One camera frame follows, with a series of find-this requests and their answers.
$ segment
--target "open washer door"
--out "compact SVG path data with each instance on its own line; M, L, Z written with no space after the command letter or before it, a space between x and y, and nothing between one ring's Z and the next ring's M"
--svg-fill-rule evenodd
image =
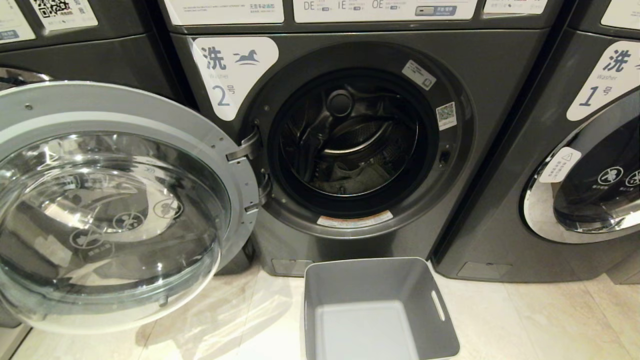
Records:
M123 86L0 92L0 295L47 331L134 327L193 298L249 237L248 151Z

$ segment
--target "instruction label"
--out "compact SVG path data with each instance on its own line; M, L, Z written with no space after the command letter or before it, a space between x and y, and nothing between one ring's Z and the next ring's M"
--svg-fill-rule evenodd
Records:
M429 90L433 84L436 83L436 78L413 60L409 60L409 62L406 63L404 69L402 69L402 73L425 90Z
M624 93L640 86L640 42L619 41L602 54L566 112L582 120Z
M600 23L614 28L640 30L640 1L611 0Z
M469 20L478 0L293 0L296 22Z
M357 227L366 227L372 226L376 224L380 224L381 222L385 222L387 220L393 219L393 214L391 211L386 210L379 214L372 215L370 217L365 218L330 218L330 217L320 217L318 218L317 224L326 226L326 227L338 227L341 229L355 229Z
M541 183L559 183L569 174L571 168L580 160L582 153L570 147L563 147L549 161L538 179Z
M96 26L88 0L29 0L47 31Z
M530 13L545 12L547 0L486 0L485 13Z
M236 117L255 83L278 60L278 46L268 37L204 37L193 42L193 58L216 115Z
M279 24L282 0L164 0L174 25Z
M0 0L0 44L35 38L15 0Z

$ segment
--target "washer door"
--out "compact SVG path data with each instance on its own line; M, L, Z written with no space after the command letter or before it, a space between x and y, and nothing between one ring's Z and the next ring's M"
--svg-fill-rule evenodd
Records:
M0 295L34 327L155 320L251 233L259 196L243 149L175 102L59 81L2 91L0 108Z
M640 232L640 91L580 126L542 163L524 197L533 231L563 243Z

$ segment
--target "chinese character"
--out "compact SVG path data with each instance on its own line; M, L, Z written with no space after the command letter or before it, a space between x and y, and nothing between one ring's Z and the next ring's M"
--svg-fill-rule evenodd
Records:
M218 56L222 54L220 50L216 50L215 47L203 47L201 50L204 52L202 56L207 59L207 69L216 70L218 67L220 67L220 70L227 69L227 66L222 63L224 58L222 56Z
M610 56L609 60L611 60L602 70L611 71L616 69L616 72L621 72L623 70L622 65L628 63L627 58L631 57L629 54L629 50L618 51L615 50L614 53L616 56Z

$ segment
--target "qr code sticker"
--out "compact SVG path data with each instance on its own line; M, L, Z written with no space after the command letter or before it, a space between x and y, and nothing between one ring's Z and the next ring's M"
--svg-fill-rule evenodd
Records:
M67 0L31 0L43 18L73 15Z
M438 127L441 131L455 126L458 123L456 120L456 103L450 102L437 108L436 116L438 117Z

